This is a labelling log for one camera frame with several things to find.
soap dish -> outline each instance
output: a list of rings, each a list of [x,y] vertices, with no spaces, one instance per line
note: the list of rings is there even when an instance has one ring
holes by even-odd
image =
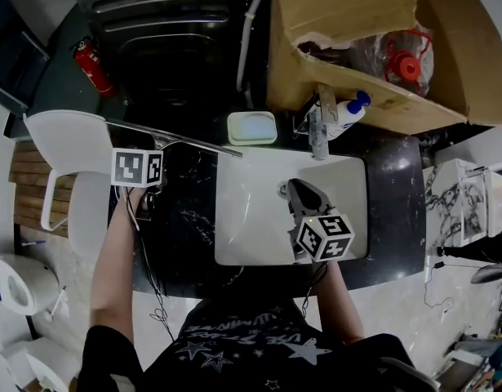
[[[272,144],[278,137],[270,112],[234,112],[227,118],[227,129],[232,145]]]

marble countertop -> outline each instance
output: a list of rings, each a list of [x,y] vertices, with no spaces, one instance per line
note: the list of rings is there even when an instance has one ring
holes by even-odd
[[[148,116],[138,109],[126,120],[192,136],[214,144],[227,142],[225,115],[199,114],[190,120]],[[291,117],[277,115],[273,147],[308,150],[306,137],[291,138]],[[150,137],[123,132],[121,145],[150,148]],[[368,254],[340,263],[349,289],[385,283],[424,268],[424,181],[417,139],[361,124],[330,143],[331,154],[361,158],[368,188]],[[168,185],[159,195],[156,213],[140,228],[154,273],[165,281],[167,295],[213,296],[228,286],[290,296],[304,296],[311,265],[220,266],[214,260],[215,155],[187,145],[168,152]],[[137,256],[135,290],[152,292]]]

blue pump cap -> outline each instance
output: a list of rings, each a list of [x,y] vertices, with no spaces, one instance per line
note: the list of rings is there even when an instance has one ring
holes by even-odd
[[[363,106],[371,105],[371,98],[363,90],[360,90],[358,91],[358,93],[356,93],[356,99],[358,99],[359,103],[361,103]]]
[[[347,103],[347,110],[351,114],[358,114],[361,109],[363,109],[363,105],[359,102],[359,100],[351,100]]]

drain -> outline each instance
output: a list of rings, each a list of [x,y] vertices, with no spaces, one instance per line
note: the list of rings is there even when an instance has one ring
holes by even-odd
[[[278,196],[282,199],[287,200],[287,182],[286,181],[280,181],[278,184]]]

plastic bottle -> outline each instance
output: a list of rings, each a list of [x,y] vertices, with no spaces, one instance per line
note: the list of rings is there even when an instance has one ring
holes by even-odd
[[[414,29],[380,33],[354,41],[352,67],[406,88],[422,97],[433,74],[432,31],[418,24]]]
[[[326,123],[328,140],[335,140],[365,116],[366,110],[364,106],[370,104],[371,98],[364,91],[358,91],[354,100],[344,100],[338,103],[338,123]]]

